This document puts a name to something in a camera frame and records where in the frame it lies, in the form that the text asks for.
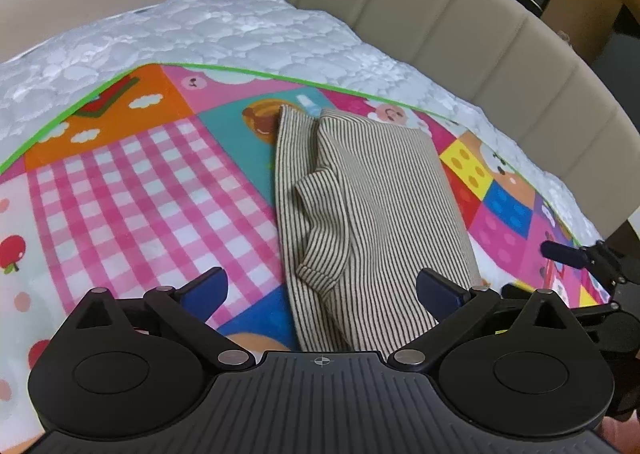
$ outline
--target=striped fabric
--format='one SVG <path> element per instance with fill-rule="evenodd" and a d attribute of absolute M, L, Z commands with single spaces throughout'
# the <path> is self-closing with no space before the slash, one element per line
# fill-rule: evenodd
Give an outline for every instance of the striped fabric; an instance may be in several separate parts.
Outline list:
<path fill-rule="evenodd" d="M 479 283 L 460 212 L 431 139 L 326 109 L 284 107 L 276 211 L 304 350 L 386 357 L 435 325 L 418 303 L 425 266 Z"/>

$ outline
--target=metal screw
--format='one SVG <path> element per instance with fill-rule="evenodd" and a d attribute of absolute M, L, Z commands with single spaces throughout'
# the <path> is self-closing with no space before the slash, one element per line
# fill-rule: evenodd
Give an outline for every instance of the metal screw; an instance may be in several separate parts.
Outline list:
<path fill-rule="evenodd" d="M 396 362 L 406 366 L 418 366 L 426 360 L 424 353 L 415 349 L 401 349 L 394 354 Z"/>
<path fill-rule="evenodd" d="M 218 361 L 226 366 L 241 366 L 249 359 L 249 355 L 239 349 L 229 349 L 218 355 Z"/>

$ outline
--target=white quilted mattress pad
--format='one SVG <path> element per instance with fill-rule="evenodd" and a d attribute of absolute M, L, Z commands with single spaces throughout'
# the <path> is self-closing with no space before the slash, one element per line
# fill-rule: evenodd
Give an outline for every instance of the white quilted mattress pad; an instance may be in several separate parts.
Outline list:
<path fill-rule="evenodd" d="M 251 69 L 434 112 L 500 154 L 581 244 L 600 238 L 561 180 L 536 167 L 478 107 L 365 44 L 331 15 L 284 0 L 168 0 L 73 29 L 0 64 L 0 163 L 100 84 L 150 62 Z"/>

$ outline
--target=yellow square with dots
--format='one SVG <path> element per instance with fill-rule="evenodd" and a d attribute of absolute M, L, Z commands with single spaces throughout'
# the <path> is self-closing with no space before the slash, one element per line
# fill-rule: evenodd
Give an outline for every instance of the yellow square with dots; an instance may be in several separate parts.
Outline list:
<path fill-rule="evenodd" d="M 454 141 L 440 159 L 482 201 L 494 178 L 460 140 Z"/>

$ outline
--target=upholstered headboard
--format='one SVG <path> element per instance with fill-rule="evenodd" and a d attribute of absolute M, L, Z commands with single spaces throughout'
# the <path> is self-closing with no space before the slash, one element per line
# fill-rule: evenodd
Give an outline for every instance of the upholstered headboard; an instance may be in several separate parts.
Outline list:
<path fill-rule="evenodd" d="M 551 29 L 514 0 L 287 0 L 480 106 L 564 180 L 604 236 L 640 205 L 640 135 Z"/>

